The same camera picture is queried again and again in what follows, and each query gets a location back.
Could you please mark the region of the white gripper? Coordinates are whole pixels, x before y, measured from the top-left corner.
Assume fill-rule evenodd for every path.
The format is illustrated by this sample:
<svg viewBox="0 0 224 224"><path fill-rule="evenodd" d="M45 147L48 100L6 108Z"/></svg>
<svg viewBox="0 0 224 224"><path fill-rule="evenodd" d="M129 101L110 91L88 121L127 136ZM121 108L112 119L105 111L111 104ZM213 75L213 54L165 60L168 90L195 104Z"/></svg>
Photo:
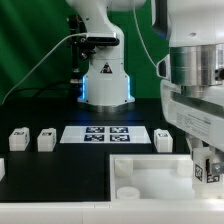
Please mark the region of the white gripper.
<svg viewBox="0 0 224 224"><path fill-rule="evenodd" d="M180 94L180 87L162 80L162 110L166 121L186 132L185 139L191 158L209 148L208 172L224 174L224 84L207 87L203 97L190 98Z"/></svg>

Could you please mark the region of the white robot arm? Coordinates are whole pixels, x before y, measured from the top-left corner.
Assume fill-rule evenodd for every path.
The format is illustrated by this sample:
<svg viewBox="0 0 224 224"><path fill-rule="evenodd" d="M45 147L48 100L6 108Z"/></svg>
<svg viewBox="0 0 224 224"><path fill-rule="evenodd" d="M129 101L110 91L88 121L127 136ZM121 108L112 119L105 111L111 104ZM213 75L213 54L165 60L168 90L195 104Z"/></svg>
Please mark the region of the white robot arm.
<svg viewBox="0 0 224 224"><path fill-rule="evenodd" d="M66 0L84 22L81 48L90 59L81 101L98 109L134 100L124 71L124 34L109 11L129 11L146 0ZM224 174L224 0L151 0L152 26L169 40L157 63L167 122L206 142L192 159L212 175Z"/></svg>

